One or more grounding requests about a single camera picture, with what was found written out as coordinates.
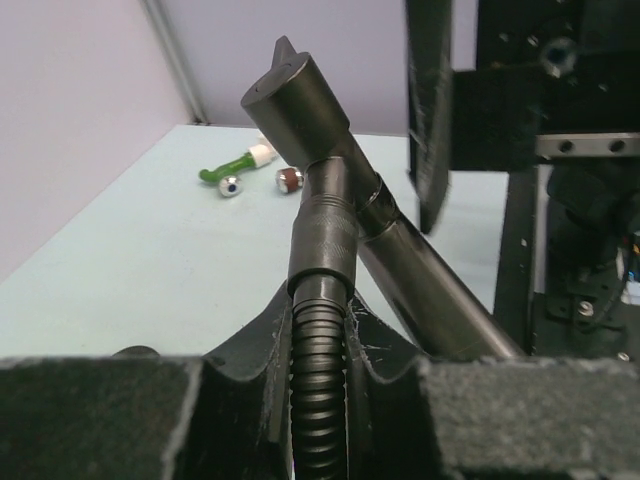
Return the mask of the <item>green tap white elbow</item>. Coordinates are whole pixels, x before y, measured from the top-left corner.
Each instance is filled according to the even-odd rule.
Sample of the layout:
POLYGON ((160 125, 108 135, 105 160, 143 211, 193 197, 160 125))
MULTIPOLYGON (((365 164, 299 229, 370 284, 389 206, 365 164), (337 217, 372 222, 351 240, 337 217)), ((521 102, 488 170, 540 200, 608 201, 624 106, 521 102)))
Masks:
POLYGON ((215 185, 223 198, 232 198, 242 192, 241 172, 263 168, 277 157, 276 149, 260 134, 258 143, 249 147, 238 158, 213 170, 202 169, 198 177, 205 184, 215 185))

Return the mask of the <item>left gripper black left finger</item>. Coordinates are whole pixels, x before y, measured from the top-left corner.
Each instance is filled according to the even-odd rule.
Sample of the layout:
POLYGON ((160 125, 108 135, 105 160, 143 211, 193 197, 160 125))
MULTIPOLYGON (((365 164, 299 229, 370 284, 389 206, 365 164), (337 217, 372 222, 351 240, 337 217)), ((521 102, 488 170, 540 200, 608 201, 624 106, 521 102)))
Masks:
POLYGON ((5 479, 287 479, 284 289, 203 356, 1 363, 5 479))

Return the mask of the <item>dark metal faucet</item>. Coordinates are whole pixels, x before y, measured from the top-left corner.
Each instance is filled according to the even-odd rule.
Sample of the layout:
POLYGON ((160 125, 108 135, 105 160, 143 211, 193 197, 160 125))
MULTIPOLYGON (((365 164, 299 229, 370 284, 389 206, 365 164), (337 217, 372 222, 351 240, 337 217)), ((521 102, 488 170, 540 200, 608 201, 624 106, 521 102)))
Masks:
POLYGON ((277 39, 242 108, 305 177, 288 289, 332 277, 355 290, 362 260, 405 331, 435 356, 516 358, 523 351, 398 207, 350 131, 313 57, 277 39))

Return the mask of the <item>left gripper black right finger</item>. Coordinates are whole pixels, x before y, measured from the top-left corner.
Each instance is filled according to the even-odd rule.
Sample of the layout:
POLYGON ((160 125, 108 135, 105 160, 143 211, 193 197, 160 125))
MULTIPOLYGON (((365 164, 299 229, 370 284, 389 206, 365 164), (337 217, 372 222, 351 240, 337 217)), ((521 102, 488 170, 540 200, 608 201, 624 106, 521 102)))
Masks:
POLYGON ((353 479, 635 479, 639 371, 613 359, 446 361, 360 299, 346 324, 353 479))

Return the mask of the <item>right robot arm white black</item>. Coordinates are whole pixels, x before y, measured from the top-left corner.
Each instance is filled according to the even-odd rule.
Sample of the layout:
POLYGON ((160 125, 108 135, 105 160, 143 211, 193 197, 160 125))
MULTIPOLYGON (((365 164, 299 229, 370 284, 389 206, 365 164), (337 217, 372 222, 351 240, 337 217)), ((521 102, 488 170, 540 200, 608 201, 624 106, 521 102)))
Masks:
POLYGON ((639 231, 639 5, 481 1, 475 64, 454 5, 405 5, 409 175, 431 230, 451 171, 508 175, 495 318, 611 325, 639 231))

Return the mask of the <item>brown tap white elbow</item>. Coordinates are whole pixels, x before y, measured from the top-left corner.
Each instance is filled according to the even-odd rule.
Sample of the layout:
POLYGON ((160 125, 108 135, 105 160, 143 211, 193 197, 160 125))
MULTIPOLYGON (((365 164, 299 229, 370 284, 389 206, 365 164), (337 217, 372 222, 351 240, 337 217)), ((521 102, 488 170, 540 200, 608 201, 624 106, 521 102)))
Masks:
POLYGON ((288 195, 301 190, 304 185, 304 175, 295 167, 279 169, 275 176, 278 190, 283 195, 288 195))

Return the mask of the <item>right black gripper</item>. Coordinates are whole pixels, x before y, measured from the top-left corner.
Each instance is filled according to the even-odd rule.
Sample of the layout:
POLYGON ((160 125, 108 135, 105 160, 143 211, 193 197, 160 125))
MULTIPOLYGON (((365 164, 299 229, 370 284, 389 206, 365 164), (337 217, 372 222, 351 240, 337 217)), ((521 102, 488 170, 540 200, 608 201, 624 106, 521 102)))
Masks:
POLYGON ((454 75, 452 3, 407 1, 410 173, 419 228, 460 171, 639 155, 636 1, 482 1, 476 68, 454 75))

